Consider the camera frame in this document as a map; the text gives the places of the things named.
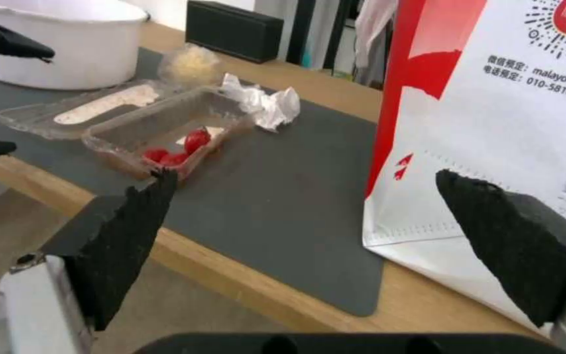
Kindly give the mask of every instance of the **white bowl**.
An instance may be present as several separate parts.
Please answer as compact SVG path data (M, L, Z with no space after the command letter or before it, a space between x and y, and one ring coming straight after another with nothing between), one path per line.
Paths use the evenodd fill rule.
M0 81L47 89L132 78L146 13L119 0L0 0L0 25L51 47L54 62L0 56Z

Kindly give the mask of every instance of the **phone number text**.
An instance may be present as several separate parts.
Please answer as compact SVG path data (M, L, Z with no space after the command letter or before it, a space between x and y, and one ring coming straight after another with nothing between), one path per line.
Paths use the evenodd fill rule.
M551 84L545 80L541 80L537 78L528 78L525 83L530 85L531 87L547 89L550 90L551 92L566 95L566 86L564 85Z

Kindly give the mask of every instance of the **floor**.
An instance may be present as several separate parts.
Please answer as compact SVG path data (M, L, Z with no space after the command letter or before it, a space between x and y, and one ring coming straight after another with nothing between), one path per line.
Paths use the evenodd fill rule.
M36 250L66 221L56 211L15 191L2 194L0 276L13 259ZM258 331L285 328L148 260L110 327L96 333L93 353L132 353L176 332Z

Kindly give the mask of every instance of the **paper bag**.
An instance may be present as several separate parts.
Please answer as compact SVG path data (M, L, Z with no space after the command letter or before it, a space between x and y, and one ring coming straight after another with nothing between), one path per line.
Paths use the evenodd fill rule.
M364 210L365 247L530 325L436 190L444 168L566 218L566 0L400 2Z

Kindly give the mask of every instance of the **wooden tabletop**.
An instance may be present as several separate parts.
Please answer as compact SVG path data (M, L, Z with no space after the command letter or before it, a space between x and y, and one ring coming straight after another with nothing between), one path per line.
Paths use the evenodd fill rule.
M152 23L143 27L141 45L148 49L164 52L183 42L182 32ZM303 99L370 121L379 116L381 95L377 90L289 63L258 65L220 56L226 70L242 79L273 89L294 87ZM69 216L93 197L88 191L13 157L0 157L0 181ZM487 307L390 262L384 266L377 311L367 318L358 318L168 229L159 231L151 257L295 331L534 335Z

